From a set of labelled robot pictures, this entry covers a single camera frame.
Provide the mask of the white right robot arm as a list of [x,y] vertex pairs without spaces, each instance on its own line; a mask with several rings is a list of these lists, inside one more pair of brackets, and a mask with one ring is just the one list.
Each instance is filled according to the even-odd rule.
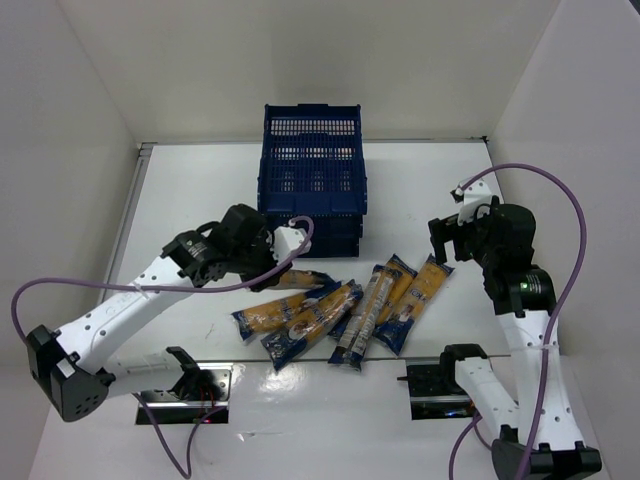
[[553,282],[533,264],[536,222],[517,205],[494,199],[428,223],[435,259],[475,261],[510,351],[511,396],[477,344],[453,344],[440,356],[448,380],[464,391],[492,435],[491,459],[500,479],[585,479],[602,468],[573,416],[560,362]]

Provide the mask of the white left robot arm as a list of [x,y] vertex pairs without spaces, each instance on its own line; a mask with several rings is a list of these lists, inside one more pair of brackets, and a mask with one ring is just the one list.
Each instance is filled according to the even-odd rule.
[[125,292],[111,296],[57,330],[39,326],[26,337],[32,377],[66,422],[95,411],[108,397],[164,390],[181,398],[204,387],[209,375],[181,347],[116,359],[115,352],[175,303],[226,274],[258,277],[295,249],[303,234],[272,230],[253,208],[230,207],[221,221],[178,234]]

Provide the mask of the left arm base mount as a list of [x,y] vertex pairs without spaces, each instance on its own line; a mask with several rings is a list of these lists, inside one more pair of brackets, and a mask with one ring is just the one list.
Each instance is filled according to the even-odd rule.
[[193,425],[202,417],[205,424],[227,424],[233,380],[232,363],[200,362],[204,379],[188,393],[147,390],[140,396],[159,425]]

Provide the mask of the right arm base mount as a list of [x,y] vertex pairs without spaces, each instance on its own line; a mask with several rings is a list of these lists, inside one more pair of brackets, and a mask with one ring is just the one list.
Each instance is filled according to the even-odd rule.
[[473,416],[470,397],[446,382],[440,364],[435,361],[407,362],[406,373],[397,380],[408,388],[413,421]]

